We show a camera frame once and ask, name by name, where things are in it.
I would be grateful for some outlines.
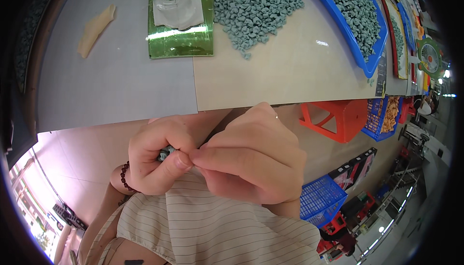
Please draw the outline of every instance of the transparent plastic container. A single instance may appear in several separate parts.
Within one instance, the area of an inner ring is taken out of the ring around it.
[[[153,0],[153,3],[167,20],[178,24],[186,22],[195,13],[192,0]]]

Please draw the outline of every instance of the hand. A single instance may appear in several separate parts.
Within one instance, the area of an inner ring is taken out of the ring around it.
[[[157,161],[160,149],[168,145],[177,151],[163,162]],[[142,126],[129,142],[128,184],[146,195],[167,192],[177,178],[193,167],[188,153],[196,147],[182,116],[164,117]]]
[[[215,195],[270,205],[300,197],[306,153],[268,103],[249,109],[189,156]]]

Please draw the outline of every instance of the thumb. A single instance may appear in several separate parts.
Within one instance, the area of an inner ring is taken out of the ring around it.
[[[168,155],[145,179],[151,180],[149,181],[151,186],[157,186],[157,191],[164,193],[170,190],[174,181],[189,171],[193,165],[187,154],[176,150]]]

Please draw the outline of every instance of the tattoo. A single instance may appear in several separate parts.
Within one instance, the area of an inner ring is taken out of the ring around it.
[[[124,265],[142,265],[143,260],[126,260],[124,261]]]
[[[124,198],[118,203],[119,206],[122,206],[126,201],[128,201],[131,198],[130,195],[125,195]]]

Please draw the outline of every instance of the work table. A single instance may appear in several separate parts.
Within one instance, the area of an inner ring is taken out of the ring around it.
[[[232,48],[219,24],[213,29],[213,57],[150,60],[148,0],[66,0],[41,68],[31,71],[40,73],[37,132],[247,107],[261,101],[376,97],[378,71],[370,85],[323,4],[303,1],[305,7],[287,18],[277,36],[249,50],[250,60]],[[116,6],[115,19],[83,59],[77,46],[84,25],[110,4]],[[386,93],[391,89],[395,95],[406,95],[409,80],[391,79],[390,37],[385,49]]]

